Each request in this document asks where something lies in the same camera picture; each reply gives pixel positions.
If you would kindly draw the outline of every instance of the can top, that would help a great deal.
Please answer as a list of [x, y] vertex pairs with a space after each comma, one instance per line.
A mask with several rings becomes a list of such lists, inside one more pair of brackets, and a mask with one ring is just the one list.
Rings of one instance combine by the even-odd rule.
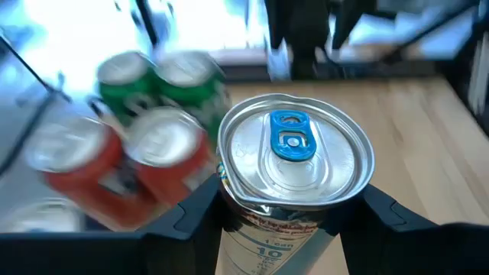
[[204, 83], [214, 68], [215, 64], [208, 53], [182, 51], [157, 57], [155, 71], [158, 77], [171, 85], [193, 87]]
[[97, 79], [108, 85], [124, 85], [140, 79], [149, 61], [142, 53], [128, 51], [108, 58], [97, 69]]
[[315, 99], [258, 96], [231, 109], [219, 128], [230, 192], [243, 203], [316, 208], [359, 193], [374, 172], [360, 127]]
[[133, 122], [125, 151], [138, 163], [171, 167], [192, 155], [201, 133], [199, 122], [181, 109], [154, 108]]
[[28, 163], [45, 172], [73, 171], [99, 154], [106, 135], [107, 125], [86, 117], [43, 125], [31, 139]]
[[80, 213], [64, 199], [46, 199], [16, 209], [0, 225], [0, 232], [81, 231]]

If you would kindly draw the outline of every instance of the can label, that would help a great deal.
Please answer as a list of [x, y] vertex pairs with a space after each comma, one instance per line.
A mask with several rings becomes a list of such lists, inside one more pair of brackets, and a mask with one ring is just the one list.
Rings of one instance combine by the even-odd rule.
[[223, 232], [224, 274], [269, 275], [278, 271], [314, 234], [317, 226], [305, 230], [291, 229], [287, 224], [266, 222], [282, 228], [279, 232], [241, 225]]
[[130, 117], [138, 116], [142, 112], [156, 106], [156, 101], [143, 92], [134, 92], [124, 100], [125, 110]]
[[[228, 186], [221, 161], [217, 174]], [[318, 230], [317, 222], [282, 222], [251, 212], [234, 214], [228, 222], [222, 233], [222, 247], [224, 274], [229, 275], [276, 273]]]
[[119, 196], [137, 193], [140, 185], [134, 164], [128, 157], [125, 157], [116, 168], [104, 175], [99, 184]]
[[215, 122], [216, 118], [222, 118], [230, 107], [229, 95], [226, 92], [224, 83], [215, 81], [214, 90], [215, 93], [209, 99], [201, 102], [199, 107], [180, 106], [177, 102], [164, 95], [160, 96], [160, 100], [164, 105], [182, 108], [185, 112], [197, 118], [204, 127], [208, 127]]

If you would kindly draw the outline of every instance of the silver can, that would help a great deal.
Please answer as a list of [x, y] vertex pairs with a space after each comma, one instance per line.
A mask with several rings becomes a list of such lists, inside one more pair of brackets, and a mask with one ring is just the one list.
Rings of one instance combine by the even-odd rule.
[[78, 232], [83, 214], [65, 199], [44, 199], [14, 209], [0, 224], [0, 232]]
[[334, 236], [326, 216], [352, 202], [374, 172], [361, 128], [314, 99], [263, 95], [222, 120], [218, 174], [231, 211], [224, 274], [305, 274]]
[[218, 68], [211, 56], [201, 51], [157, 53], [155, 63], [158, 77], [178, 87], [202, 85]]
[[176, 205], [214, 172], [208, 137], [179, 108], [154, 108], [128, 129], [125, 151], [141, 182], [160, 202]]

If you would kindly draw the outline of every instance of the soda can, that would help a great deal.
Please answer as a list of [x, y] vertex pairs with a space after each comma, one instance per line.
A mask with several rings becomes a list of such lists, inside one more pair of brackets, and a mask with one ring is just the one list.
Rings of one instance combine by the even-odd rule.
[[307, 274], [334, 238], [326, 217], [357, 201], [374, 172], [371, 143], [345, 113], [282, 94], [233, 107], [218, 151], [226, 275]]
[[176, 205], [214, 173], [206, 132], [179, 108], [144, 113], [127, 136], [138, 177], [160, 202]]
[[155, 63], [160, 103], [181, 107], [196, 117], [215, 147], [230, 106], [223, 72], [210, 55], [197, 51], [161, 53]]
[[83, 214], [65, 199], [42, 199], [14, 209], [0, 222], [2, 233], [79, 232]]
[[152, 63], [142, 53], [128, 51], [110, 57], [97, 69], [101, 98], [90, 97], [90, 105], [102, 102], [124, 126], [137, 115], [155, 107]]
[[114, 129], [85, 117], [41, 126], [28, 163], [56, 191], [113, 230], [132, 230], [152, 214], [156, 200], [137, 181]]

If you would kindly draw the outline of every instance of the green can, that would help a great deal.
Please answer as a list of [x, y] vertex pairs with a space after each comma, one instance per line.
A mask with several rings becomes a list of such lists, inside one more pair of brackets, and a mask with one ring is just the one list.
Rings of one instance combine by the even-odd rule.
[[[101, 99], [124, 126], [135, 116], [157, 105], [152, 63], [142, 53], [128, 51], [110, 57], [97, 69]], [[89, 100], [96, 108], [95, 99]]]
[[169, 53], [156, 61], [159, 98], [164, 105], [183, 108], [207, 130], [212, 145], [229, 110], [224, 74], [203, 52]]

